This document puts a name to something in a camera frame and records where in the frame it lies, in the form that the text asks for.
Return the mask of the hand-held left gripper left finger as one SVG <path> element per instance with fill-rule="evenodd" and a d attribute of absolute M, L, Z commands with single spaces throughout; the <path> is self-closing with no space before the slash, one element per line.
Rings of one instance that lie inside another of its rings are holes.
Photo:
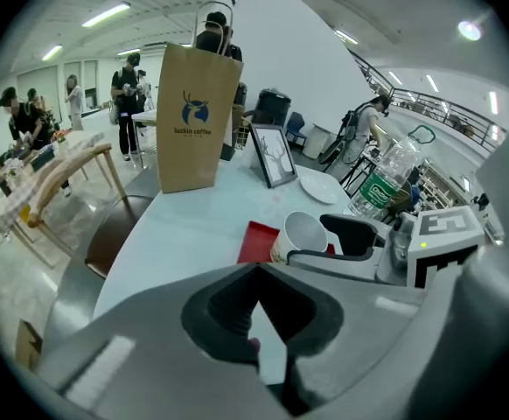
<path fill-rule="evenodd" d="M 194 293 L 225 283 L 234 265 L 141 291 L 79 330 L 39 361 L 39 376 L 99 420 L 289 420 L 263 384 L 252 345 L 215 359 L 185 330 Z"/>

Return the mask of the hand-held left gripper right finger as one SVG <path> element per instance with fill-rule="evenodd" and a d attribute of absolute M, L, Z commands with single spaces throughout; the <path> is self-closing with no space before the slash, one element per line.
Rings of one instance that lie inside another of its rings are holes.
<path fill-rule="evenodd" d="M 282 397 L 258 420 L 411 420 L 449 316 L 456 272 L 428 290 L 262 263 L 260 300 L 285 333 Z"/>

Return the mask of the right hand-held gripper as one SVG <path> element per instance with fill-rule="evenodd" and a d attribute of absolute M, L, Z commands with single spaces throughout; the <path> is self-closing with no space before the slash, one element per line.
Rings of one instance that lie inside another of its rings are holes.
<path fill-rule="evenodd" d="M 377 220 L 349 214 L 323 214 L 319 220 L 338 237 L 340 251 L 292 251 L 287 264 L 355 281 L 376 278 L 384 284 L 428 288 L 440 270 L 463 264 L 485 245 L 485 232 L 467 206 L 416 216 L 403 213 L 391 229 Z"/>

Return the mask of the white cup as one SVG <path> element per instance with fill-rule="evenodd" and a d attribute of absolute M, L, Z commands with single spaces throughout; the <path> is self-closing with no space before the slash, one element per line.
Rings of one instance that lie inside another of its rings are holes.
<path fill-rule="evenodd" d="M 322 253 L 327 247 L 327 233 L 322 223 L 308 213 L 294 211 L 284 218 L 270 249 L 270 258 L 273 263 L 286 263 L 289 252 L 309 250 Z"/>

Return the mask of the red tray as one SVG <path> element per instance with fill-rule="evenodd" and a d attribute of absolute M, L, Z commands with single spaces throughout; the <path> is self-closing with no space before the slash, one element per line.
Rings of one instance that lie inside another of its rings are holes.
<path fill-rule="evenodd" d="M 241 244 L 237 263 L 272 263 L 270 249 L 279 232 L 278 228 L 251 220 Z M 327 250 L 336 252 L 334 245 L 330 242 L 328 242 Z"/>

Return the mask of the white plate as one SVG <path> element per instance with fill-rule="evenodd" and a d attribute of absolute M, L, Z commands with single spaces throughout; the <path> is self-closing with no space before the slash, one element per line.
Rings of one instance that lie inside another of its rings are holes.
<path fill-rule="evenodd" d="M 322 176 L 301 176 L 300 184 L 303 190 L 313 199 L 326 205 L 333 205 L 338 202 L 338 195 L 335 187 Z"/>

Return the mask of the clear bottle green label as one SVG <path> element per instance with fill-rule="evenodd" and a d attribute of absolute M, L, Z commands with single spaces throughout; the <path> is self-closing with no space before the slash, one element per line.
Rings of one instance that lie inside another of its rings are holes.
<path fill-rule="evenodd" d="M 421 147 L 436 140 L 435 132 L 419 125 L 379 161 L 374 171 L 351 197 L 354 214 L 374 218 L 402 188 L 421 156 Z"/>

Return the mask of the wooden chair brown seat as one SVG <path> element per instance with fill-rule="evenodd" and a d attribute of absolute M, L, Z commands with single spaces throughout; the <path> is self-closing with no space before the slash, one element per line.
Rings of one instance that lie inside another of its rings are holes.
<path fill-rule="evenodd" d="M 118 193 L 118 199 L 104 215 L 91 237 L 85 255 L 79 256 L 75 249 L 62 241 L 45 223 L 42 213 L 58 192 L 61 184 L 71 178 L 88 162 L 103 156 Z M 137 222 L 145 214 L 153 199 L 151 197 L 129 194 L 125 190 L 111 157 L 109 143 L 95 145 L 74 153 L 67 158 L 55 158 L 52 165 L 38 181 L 38 191 L 30 204 L 27 224 L 36 228 L 52 244 L 72 259 L 80 258 L 98 277 L 105 279 L 111 270 L 122 246 L 128 239 Z"/>

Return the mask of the brown wooden board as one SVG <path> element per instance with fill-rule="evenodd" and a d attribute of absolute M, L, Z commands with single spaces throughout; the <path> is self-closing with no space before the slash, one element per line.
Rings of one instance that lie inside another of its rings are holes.
<path fill-rule="evenodd" d="M 42 338 L 34 326 L 23 319 L 19 320 L 15 348 L 16 362 L 34 371 L 41 355 Z"/>

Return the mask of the pale blue tablecloth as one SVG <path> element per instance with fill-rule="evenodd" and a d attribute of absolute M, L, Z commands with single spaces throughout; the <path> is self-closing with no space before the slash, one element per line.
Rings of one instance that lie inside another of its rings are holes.
<path fill-rule="evenodd" d="M 250 221 L 281 228 L 291 212 L 317 218 L 345 214 L 351 201 L 338 181 L 323 176 L 338 200 L 326 205 L 294 180 L 269 188 L 241 153 L 220 161 L 214 186 L 159 193 L 124 242 L 102 286 L 94 316 L 159 285 L 234 265 Z"/>

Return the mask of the blue office chair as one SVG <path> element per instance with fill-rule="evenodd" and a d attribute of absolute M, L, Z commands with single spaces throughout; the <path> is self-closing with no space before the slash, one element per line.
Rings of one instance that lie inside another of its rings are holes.
<path fill-rule="evenodd" d="M 307 136 L 301 132 L 304 125 L 303 116 L 297 112 L 292 112 L 286 126 L 286 138 L 293 144 L 305 146 Z"/>

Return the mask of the brown paper bag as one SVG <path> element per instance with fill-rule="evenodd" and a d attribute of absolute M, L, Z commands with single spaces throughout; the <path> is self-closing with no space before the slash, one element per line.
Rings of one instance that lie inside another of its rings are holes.
<path fill-rule="evenodd" d="M 214 11 L 233 26 L 229 5 L 204 3 L 195 14 L 192 44 L 165 47 L 157 93 L 157 171 L 163 193 L 213 186 L 223 146 L 231 142 L 243 65 L 195 46 L 207 14 Z"/>

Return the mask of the black tissue box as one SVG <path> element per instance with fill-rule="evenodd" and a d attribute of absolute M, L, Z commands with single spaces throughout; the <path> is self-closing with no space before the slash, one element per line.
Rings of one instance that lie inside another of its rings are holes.
<path fill-rule="evenodd" d="M 38 154 L 30 161 L 31 168 L 37 172 L 43 168 L 46 164 L 55 159 L 55 152 L 52 145 L 43 148 Z"/>

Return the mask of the pink checkered tablecloth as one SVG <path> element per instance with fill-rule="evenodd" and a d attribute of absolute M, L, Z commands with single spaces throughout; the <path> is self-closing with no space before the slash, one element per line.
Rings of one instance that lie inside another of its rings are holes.
<path fill-rule="evenodd" d="M 34 170 L 28 162 L 18 170 L 14 177 L 7 176 L 4 181 L 10 188 L 10 194 L 5 195 L 0 188 L 0 234 L 5 235 L 16 223 L 19 215 L 30 204 L 37 194 L 45 177 L 63 161 L 75 154 L 102 142 L 104 134 L 101 132 L 75 131 L 66 136 L 62 143 L 54 142 L 47 149 L 54 157 Z"/>

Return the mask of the white metal table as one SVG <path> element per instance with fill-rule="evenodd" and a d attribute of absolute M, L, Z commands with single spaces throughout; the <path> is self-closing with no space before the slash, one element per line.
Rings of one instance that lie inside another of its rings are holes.
<path fill-rule="evenodd" d="M 157 154 L 157 111 L 155 109 L 132 115 L 136 139 L 136 165 L 147 169 Z"/>

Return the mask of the black deer picture frame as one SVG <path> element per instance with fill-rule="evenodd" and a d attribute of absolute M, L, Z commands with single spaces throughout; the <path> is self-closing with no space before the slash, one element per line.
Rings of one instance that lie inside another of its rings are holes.
<path fill-rule="evenodd" d="M 281 126 L 253 123 L 250 125 L 250 135 L 268 188 L 275 188 L 298 178 L 295 162 Z"/>

